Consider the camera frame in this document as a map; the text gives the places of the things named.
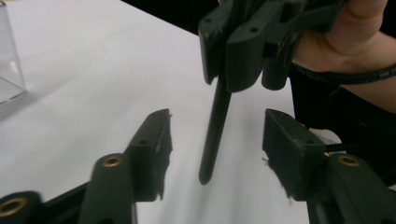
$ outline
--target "transparent box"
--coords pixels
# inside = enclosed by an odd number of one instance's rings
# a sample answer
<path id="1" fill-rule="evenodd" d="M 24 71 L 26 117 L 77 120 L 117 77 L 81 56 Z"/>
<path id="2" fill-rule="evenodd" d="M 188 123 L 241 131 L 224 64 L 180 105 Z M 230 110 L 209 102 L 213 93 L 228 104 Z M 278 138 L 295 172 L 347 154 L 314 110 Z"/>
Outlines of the transparent box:
<path id="1" fill-rule="evenodd" d="M 8 18 L 7 5 L 0 1 L 0 105 L 25 92 L 21 63 Z"/>

